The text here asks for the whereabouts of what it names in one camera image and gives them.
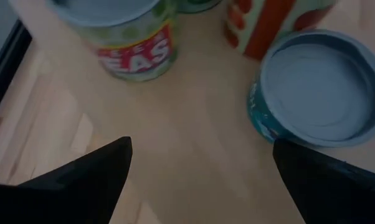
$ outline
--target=food can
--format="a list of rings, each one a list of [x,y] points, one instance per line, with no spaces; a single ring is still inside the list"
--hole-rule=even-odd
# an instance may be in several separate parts
[[[262,61],[247,100],[249,117],[269,142],[345,147],[375,136],[375,56],[328,30],[278,41]]]
[[[114,76],[145,81],[177,57],[174,0],[48,0]]]
[[[178,11],[182,13],[197,13],[213,8],[221,0],[175,0],[178,2]]]
[[[314,28],[336,0],[230,0],[224,35],[233,48],[262,60],[279,38]]]

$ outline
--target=can top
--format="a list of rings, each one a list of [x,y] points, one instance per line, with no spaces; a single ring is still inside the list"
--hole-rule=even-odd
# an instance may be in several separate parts
[[[107,27],[132,21],[159,0],[47,0],[56,13],[78,26]]]
[[[343,34],[316,30],[267,53],[260,84],[271,113],[317,146],[353,146],[375,135],[375,56]]]

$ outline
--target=red label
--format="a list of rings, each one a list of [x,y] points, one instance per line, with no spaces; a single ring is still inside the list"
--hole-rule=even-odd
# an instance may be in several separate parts
[[[98,49],[97,55],[113,72],[140,73],[163,63],[171,52],[171,34],[166,24],[146,40],[125,47]]]

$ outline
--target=can rim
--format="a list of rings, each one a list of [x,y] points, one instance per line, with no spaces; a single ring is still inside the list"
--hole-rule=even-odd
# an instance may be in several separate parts
[[[120,24],[124,24],[126,22],[131,22],[142,15],[146,14],[149,12],[152,8],[155,7],[157,3],[160,2],[160,0],[152,0],[150,4],[148,4],[145,7],[142,7],[139,11],[136,11],[134,14],[129,14],[122,19],[115,19],[109,22],[92,22],[92,21],[85,21],[83,19],[79,19],[68,13],[66,10],[62,9],[59,7],[54,0],[46,0],[47,4],[49,5],[50,8],[52,8],[62,19],[78,25],[82,27],[111,27],[111,26],[117,26]]]
[[[270,59],[273,57],[274,53],[277,52],[277,50],[282,47],[284,44],[286,44],[288,41],[295,39],[297,37],[301,37],[304,35],[328,35],[332,37],[339,38],[343,41],[346,41],[350,44],[353,44],[363,55],[363,57],[367,60],[368,64],[375,69],[375,55],[362,43],[358,42],[357,40],[353,39],[352,37],[349,37],[347,35],[344,35],[339,32],[335,31],[330,31],[330,30],[322,30],[322,29],[317,29],[317,30],[309,30],[309,31],[304,31],[304,32],[299,32],[296,34],[291,34],[287,37],[282,38],[279,40],[273,47],[269,49],[267,54],[265,55],[263,62],[261,64],[261,73],[266,73],[267,72],[267,67],[268,67],[268,62]],[[314,138],[308,135],[302,134],[297,128],[295,128],[292,124],[290,124],[289,121],[286,121],[283,119],[283,116],[281,115],[282,112],[273,110],[274,106],[272,103],[270,103],[270,98],[267,94],[264,94],[267,89],[267,83],[265,78],[261,78],[260,76],[260,84],[261,84],[261,89],[262,89],[262,96],[265,99],[265,103],[272,113],[272,115],[276,118],[276,120],[289,132],[294,134],[294,136],[298,137],[301,140],[304,140],[310,144],[314,144],[317,146],[323,146],[323,147],[346,147],[346,146],[354,146],[357,144],[364,143],[368,140],[370,140],[372,137],[375,136],[375,125],[371,128],[368,129],[364,134],[356,136],[354,138],[346,139],[344,141],[328,141],[324,139],[318,139]]]

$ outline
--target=can lid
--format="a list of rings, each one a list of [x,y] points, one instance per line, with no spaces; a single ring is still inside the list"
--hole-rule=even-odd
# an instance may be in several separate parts
[[[349,37],[288,37],[267,54],[260,78],[271,113],[310,144],[351,146],[375,135],[375,57]]]
[[[159,0],[47,0],[63,19],[88,27],[115,26],[150,11]]]

